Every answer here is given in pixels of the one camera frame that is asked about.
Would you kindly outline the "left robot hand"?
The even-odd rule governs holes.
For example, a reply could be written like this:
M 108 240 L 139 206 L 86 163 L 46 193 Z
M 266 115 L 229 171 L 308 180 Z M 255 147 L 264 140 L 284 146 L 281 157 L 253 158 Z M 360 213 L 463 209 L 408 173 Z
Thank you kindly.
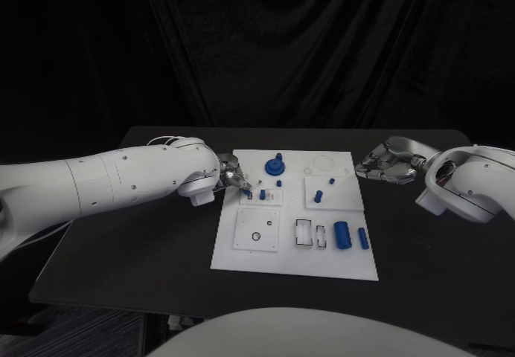
M 238 157 L 232 153 L 220 153 L 219 159 L 219 180 L 213 191 L 222 191 L 227 187 L 235 187 L 239 190 L 251 191 L 252 185 L 246 182 Z

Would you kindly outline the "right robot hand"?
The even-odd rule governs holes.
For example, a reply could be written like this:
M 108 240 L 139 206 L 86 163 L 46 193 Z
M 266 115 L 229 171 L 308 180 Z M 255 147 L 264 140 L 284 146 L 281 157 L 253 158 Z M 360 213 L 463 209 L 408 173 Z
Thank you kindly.
M 441 151 L 401 136 L 390 136 L 354 165 L 357 177 L 406 184 L 425 174 Z

